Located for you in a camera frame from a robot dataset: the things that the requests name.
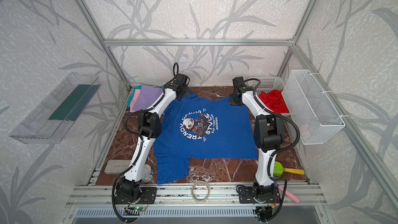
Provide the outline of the blue printed t shirt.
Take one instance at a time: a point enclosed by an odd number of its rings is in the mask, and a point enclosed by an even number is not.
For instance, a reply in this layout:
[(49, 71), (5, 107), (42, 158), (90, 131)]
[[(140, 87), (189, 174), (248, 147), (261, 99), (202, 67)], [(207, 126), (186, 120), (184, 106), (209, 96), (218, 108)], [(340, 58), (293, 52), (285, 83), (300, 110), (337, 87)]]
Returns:
[(190, 159), (257, 159), (249, 110), (194, 93), (174, 100), (163, 113), (162, 133), (153, 149), (157, 183), (187, 177)]

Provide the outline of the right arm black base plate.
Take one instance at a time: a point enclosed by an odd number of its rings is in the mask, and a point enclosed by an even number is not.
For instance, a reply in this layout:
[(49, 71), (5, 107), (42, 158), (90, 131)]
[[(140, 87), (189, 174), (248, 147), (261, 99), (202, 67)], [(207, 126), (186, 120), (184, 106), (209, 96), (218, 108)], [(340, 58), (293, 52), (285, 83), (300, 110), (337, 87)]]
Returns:
[(270, 186), (259, 186), (257, 183), (252, 186), (237, 185), (235, 190), (241, 204), (275, 204), (281, 202), (281, 194), (275, 184)]

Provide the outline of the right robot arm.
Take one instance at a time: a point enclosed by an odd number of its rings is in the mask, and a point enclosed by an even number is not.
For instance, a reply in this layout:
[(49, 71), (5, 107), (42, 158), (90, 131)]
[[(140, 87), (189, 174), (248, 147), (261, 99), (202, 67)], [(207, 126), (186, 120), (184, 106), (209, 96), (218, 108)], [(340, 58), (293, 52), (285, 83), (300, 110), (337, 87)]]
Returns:
[(283, 120), (271, 114), (248, 87), (234, 89), (229, 95), (229, 104), (246, 106), (255, 119), (254, 141), (258, 149), (258, 169), (252, 187), (253, 198), (264, 202), (274, 194), (274, 166), (276, 154), (283, 142)]

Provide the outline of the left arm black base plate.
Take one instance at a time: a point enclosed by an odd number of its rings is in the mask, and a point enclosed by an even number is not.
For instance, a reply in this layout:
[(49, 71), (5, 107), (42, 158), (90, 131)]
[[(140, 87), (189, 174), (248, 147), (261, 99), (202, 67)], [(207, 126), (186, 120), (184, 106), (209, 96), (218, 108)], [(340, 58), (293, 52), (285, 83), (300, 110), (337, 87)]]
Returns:
[(157, 187), (135, 187), (133, 189), (116, 189), (113, 202), (118, 204), (154, 204)]

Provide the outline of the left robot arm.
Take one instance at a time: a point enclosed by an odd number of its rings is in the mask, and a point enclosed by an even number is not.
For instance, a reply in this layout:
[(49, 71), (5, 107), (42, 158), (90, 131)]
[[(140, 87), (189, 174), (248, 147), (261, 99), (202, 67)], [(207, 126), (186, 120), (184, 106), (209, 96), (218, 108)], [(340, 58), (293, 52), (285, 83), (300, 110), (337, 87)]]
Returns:
[(140, 110), (131, 115), (138, 115), (138, 131), (127, 130), (137, 136), (137, 147), (129, 167), (125, 169), (114, 182), (114, 188), (118, 196), (138, 200), (142, 195), (141, 180), (145, 162), (150, 149), (162, 132), (160, 117), (166, 108), (175, 99), (180, 100), (190, 95), (188, 86), (170, 86), (162, 89), (162, 94), (148, 109)]

